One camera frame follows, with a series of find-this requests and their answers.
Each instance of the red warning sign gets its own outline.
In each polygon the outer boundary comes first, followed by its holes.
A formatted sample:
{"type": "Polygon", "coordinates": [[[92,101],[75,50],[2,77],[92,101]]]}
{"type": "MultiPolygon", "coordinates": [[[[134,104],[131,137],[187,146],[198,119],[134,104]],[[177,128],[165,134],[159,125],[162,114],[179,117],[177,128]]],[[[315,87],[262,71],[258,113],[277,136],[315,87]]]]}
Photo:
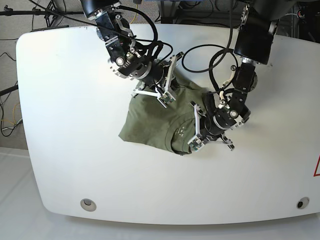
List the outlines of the red warning sign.
{"type": "Polygon", "coordinates": [[[316,168],[315,168],[315,171],[314,171],[314,177],[316,176],[320,176],[320,167],[319,167],[319,163],[320,163],[320,156],[319,156],[319,160],[318,160],[318,163],[316,164],[316,168]]]}

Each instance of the green t-shirt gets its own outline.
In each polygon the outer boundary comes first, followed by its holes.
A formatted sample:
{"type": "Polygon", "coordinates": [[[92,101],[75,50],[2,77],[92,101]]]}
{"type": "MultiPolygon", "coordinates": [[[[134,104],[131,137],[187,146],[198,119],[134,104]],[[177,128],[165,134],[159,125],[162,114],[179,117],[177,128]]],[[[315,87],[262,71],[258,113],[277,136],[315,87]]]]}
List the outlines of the green t-shirt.
{"type": "Polygon", "coordinates": [[[176,101],[168,104],[167,108],[153,96],[139,94],[132,98],[126,122],[119,134],[122,140],[180,155],[191,153],[188,141],[196,130],[194,108],[190,102],[204,109],[202,94],[205,90],[178,72],[175,74],[176,101]]]}

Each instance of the metal grommet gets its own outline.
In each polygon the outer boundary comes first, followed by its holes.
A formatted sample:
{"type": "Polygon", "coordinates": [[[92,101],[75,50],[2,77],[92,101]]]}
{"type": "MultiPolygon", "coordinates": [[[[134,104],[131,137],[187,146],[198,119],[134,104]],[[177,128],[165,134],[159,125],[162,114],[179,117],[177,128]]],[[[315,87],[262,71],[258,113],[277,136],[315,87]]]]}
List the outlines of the metal grommet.
{"type": "Polygon", "coordinates": [[[305,209],[308,206],[309,202],[310,202],[310,199],[308,197],[303,197],[297,202],[296,208],[305,209]]]}
{"type": "Polygon", "coordinates": [[[97,209],[97,205],[92,200],[86,198],[81,200],[80,205],[88,212],[93,212],[97,209]]]}

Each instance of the folded cloth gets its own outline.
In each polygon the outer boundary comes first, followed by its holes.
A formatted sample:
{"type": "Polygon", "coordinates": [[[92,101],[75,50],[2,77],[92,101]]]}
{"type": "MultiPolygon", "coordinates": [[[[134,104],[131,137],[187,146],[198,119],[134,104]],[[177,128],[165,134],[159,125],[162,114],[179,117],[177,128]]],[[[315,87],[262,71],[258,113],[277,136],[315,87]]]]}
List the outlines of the folded cloth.
{"type": "Polygon", "coordinates": [[[179,155],[191,154],[188,141],[195,135],[195,114],[190,102],[203,110],[204,88],[175,72],[172,89],[176,101],[164,108],[156,97],[133,97],[119,137],[126,142],[140,143],[179,155]]]}

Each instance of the white table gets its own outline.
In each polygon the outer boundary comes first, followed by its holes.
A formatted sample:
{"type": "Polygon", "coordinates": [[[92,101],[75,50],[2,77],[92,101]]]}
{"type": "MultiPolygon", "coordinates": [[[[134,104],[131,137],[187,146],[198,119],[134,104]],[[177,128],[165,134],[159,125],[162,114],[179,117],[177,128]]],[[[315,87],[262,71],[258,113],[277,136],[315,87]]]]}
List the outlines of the white table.
{"type": "MultiPolygon", "coordinates": [[[[218,27],[157,28],[175,53],[200,44],[224,45],[228,38],[228,30],[218,27]]],[[[152,37],[148,25],[136,24],[132,30],[140,38],[152,37]]],[[[191,52],[186,65],[204,69],[215,51],[191,52]]],[[[136,82],[111,73],[108,58],[94,27],[27,33],[17,43],[25,134],[49,211],[168,225],[320,212],[320,176],[314,176],[320,140],[320,45],[276,36],[269,65],[256,69],[258,85],[247,100],[250,120],[228,132],[236,149],[212,144],[184,157],[118,137],[136,82]],[[310,203],[297,209],[303,197],[310,203]],[[82,199],[93,200],[97,209],[83,210],[82,199]]],[[[228,56],[217,68],[221,82],[230,76],[231,64],[228,56]]],[[[183,73],[212,89],[207,73],[183,73]]]]}

